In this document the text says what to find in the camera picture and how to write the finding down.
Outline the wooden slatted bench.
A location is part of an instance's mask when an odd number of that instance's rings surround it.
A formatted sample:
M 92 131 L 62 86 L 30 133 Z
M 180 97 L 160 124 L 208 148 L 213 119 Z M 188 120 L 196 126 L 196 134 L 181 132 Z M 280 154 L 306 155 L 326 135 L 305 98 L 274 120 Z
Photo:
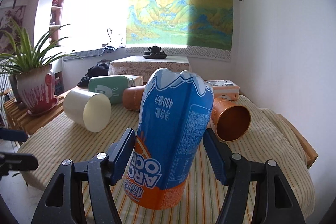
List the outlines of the wooden slatted bench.
M 3 105 L 9 128 L 22 130 L 32 135 L 63 112 L 64 96 L 58 96 L 56 106 L 48 112 L 37 116 L 29 115 L 26 108 L 20 109 L 19 105 L 14 101 L 15 99 L 12 98 Z

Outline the ink painting wall scroll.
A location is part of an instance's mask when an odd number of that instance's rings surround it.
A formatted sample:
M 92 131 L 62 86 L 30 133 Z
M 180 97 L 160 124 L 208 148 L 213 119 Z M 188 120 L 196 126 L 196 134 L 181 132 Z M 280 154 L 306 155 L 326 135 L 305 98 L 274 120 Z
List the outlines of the ink painting wall scroll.
M 13 47 L 9 41 L 9 38 L 3 33 L 7 31 L 13 37 L 16 44 L 19 43 L 18 32 L 13 25 L 13 20 L 16 21 L 17 25 L 22 26 L 23 17 L 25 14 L 25 6 L 16 6 L 13 8 L 0 9 L 0 19 L 1 19 L 1 33 L 0 33 L 0 48 L 1 53 L 13 53 Z

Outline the tissue pack left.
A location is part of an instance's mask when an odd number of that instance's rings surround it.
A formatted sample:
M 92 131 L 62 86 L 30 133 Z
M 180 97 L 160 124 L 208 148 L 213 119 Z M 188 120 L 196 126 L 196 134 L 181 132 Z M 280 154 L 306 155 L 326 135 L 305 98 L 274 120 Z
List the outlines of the tissue pack left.
M 128 87 L 129 88 L 143 85 L 143 77 L 142 76 L 126 75 L 125 77 L 128 80 Z

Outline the blue Arctic Ocean cup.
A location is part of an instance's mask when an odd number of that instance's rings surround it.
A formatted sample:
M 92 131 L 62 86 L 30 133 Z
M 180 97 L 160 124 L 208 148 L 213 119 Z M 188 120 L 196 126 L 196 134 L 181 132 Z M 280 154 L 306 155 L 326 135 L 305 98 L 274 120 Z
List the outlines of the blue Arctic Ocean cup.
M 152 210 L 180 202 L 213 102 L 212 87 L 195 73 L 161 68 L 151 75 L 123 184 L 133 202 Z

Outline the black bag on floor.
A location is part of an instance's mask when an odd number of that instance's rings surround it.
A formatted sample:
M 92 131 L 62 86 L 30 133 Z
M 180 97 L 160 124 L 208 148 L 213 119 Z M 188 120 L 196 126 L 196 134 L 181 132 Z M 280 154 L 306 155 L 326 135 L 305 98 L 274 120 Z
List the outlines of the black bag on floor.
M 89 81 L 92 77 L 107 76 L 108 70 L 109 70 L 109 63 L 107 62 L 97 63 L 96 65 L 88 69 L 87 73 L 85 74 L 85 76 L 81 78 L 77 86 L 80 88 L 87 88 Z

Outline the tissue pack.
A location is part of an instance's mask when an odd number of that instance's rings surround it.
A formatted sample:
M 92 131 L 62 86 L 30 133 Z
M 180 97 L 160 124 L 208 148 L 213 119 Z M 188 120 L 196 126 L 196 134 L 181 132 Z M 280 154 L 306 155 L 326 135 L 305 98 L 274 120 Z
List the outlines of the tissue pack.
M 237 101 L 240 87 L 230 80 L 208 80 L 206 81 L 214 92 L 214 98 L 224 98 L 229 101 Z
M 143 85 L 143 77 L 142 76 L 126 75 L 125 77 L 128 80 L 128 87 L 129 88 Z

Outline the white bookshelf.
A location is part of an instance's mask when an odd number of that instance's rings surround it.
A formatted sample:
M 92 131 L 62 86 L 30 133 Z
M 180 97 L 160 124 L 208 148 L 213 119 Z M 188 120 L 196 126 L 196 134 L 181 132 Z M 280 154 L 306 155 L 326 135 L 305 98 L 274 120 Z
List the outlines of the white bookshelf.
M 33 12 L 33 45 L 47 31 L 52 31 L 60 25 L 63 0 L 37 0 Z

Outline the lace covered low table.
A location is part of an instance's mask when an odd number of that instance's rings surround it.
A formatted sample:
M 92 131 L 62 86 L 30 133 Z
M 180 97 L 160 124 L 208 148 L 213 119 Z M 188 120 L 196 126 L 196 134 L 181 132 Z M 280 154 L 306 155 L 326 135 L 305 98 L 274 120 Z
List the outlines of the lace covered low table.
M 135 55 L 111 61 L 108 75 L 142 76 L 146 83 L 160 68 L 167 68 L 173 72 L 191 71 L 187 57 L 167 56 L 165 59 L 145 59 L 143 56 Z

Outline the orange cup left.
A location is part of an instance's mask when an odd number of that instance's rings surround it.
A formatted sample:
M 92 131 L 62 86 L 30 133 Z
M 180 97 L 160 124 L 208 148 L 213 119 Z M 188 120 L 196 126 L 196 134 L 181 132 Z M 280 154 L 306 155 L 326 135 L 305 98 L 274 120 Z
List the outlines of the orange cup left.
M 128 110 L 139 111 L 144 90 L 145 85 L 126 88 L 122 94 L 123 107 Z

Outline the copper orange cup right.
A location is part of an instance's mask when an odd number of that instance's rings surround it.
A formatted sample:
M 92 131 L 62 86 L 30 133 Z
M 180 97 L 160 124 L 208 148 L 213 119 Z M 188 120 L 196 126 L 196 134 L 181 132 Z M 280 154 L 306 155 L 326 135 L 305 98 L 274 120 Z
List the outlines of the copper orange cup right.
M 249 129 L 250 111 L 224 98 L 215 98 L 210 125 L 220 141 L 232 142 L 240 139 Z

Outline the red white flower pot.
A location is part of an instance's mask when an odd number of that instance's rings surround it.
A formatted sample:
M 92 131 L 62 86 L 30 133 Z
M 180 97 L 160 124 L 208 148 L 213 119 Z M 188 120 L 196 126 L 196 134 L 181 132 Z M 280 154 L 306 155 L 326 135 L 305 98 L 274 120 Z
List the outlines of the red white flower pot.
M 19 96 L 30 116 L 42 115 L 57 105 L 55 74 L 51 64 L 19 74 L 16 79 Z

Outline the black teapot set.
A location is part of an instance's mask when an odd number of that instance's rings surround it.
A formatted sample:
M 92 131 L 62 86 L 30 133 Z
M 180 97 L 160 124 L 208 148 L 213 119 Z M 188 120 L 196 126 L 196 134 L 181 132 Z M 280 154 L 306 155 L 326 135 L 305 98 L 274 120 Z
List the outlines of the black teapot set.
M 143 53 L 145 59 L 165 59 L 167 54 L 161 50 L 161 47 L 156 45 L 149 47 L 147 51 Z

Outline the landscape painting roller blind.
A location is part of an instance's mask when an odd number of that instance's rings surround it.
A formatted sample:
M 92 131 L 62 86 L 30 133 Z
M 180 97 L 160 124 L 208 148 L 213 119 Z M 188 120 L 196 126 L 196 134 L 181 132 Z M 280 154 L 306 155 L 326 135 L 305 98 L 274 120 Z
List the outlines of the landscape painting roller blind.
M 233 0 L 129 0 L 126 46 L 230 61 Z

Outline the tissue pack right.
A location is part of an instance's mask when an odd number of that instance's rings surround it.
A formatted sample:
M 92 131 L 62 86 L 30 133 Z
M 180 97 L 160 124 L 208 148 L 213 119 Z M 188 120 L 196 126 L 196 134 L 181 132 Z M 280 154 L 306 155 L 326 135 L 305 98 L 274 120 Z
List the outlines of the tissue pack right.
M 230 80 L 208 80 L 206 81 L 214 92 L 214 98 L 224 98 L 229 101 L 237 101 L 240 87 Z

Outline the green spider plant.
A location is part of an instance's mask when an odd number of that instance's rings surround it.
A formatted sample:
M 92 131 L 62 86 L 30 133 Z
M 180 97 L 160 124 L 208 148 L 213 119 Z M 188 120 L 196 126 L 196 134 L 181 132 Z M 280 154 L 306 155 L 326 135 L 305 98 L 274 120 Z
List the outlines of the green spider plant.
M 14 31 L 19 38 L 16 42 L 11 33 L 1 30 L 8 39 L 14 50 L 13 53 L 1 53 L 1 74 L 2 75 L 22 75 L 33 69 L 38 69 L 63 57 L 76 57 L 79 55 L 74 53 L 65 53 L 64 51 L 49 55 L 49 51 L 61 47 L 60 41 L 65 38 L 49 41 L 49 38 L 60 30 L 62 26 L 49 29 L 41 36 L 35 46 L 32 45 L 29 35 L 24 27 L 17 24 L 15 20 L 11 20 Z

